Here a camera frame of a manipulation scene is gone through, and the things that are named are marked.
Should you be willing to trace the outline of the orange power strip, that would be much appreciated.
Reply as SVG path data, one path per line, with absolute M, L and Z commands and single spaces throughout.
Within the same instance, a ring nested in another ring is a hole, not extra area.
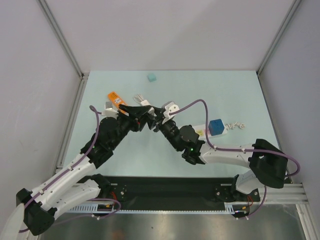
M 114 108 L 115 110 L 119 110 L 120 112 L 126 114 L 126 112 L 123 111 L 123 110 L 121 110 L 121 109 L 119 108 L 119 106 L 120 106 L 120 105 L 126 106 L 127 103 L 126 103 L 116 92 L 114 92 L 114 91 L 110 92 L 110 93 L 107 95 L 107 97 L 108 97 L 109 101 L 112 103 L 113 108 Z

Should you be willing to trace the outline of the white colourful power strip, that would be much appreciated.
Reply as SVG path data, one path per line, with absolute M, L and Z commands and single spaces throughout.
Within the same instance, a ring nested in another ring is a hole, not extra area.
M 206 140 L 206 125 L 205 124 L 195 125 L 195 126 L 193 126 L 193 129 L 199 135 L 200 140 Z M 222 127 L 222 126 L 218 126 L 216 129 L 214 129 L 213 127 L 208 127 L 208 129 L 207 129 L 207 134 L 208 134 L 209 139 L 226 135 L 227 132 L 228 131 L 226 130 L 226 128 Z

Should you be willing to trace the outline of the blue cube plug adapter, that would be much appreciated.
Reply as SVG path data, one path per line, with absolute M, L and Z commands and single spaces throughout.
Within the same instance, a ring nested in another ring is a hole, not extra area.
M 214 119 L 209 122 L 208 129 L 211 136 L 218 136 L 223 134 L 225 125 L 220 118 Z

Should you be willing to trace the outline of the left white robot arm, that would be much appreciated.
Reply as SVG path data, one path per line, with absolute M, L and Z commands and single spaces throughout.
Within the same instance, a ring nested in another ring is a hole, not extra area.
M 95 133 L 73 161 L 41 185 L 32 190 L 23 188 L 16 194 L 16 203 L 24 205 L 26 228 L 21 233 L 30 231 L 38 236 L 71 208 L 96 197 L 105 200 L 110 196 L 111 188 L 97 174 L 81 186 L 74 184 L 111 158 L 129 132 L 140 132 L 145 125 L 152 129 L 156 124 L 151 105 L 119 107 L 118 111 L 111 108 L 98 112 L 90 106 L 96 117 Z

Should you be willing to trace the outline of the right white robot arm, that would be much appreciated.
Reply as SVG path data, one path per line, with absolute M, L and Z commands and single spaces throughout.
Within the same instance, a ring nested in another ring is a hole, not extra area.
M 149 124 L 154 132 L 161 132 L 171 146 L 182 153 L 186 162 L 192 165 L 228 164 L 248 169 L 233 178 L 230 194 L 235 200 L 242 201 L 263 186 L 284 187 L 288 159 L 267 140 L 257 139 L 253 144 L 230 148 L 210 145 L 199 139 L 191 125 L 177 127 L 170 114 L 170 110 L 152 106 Z

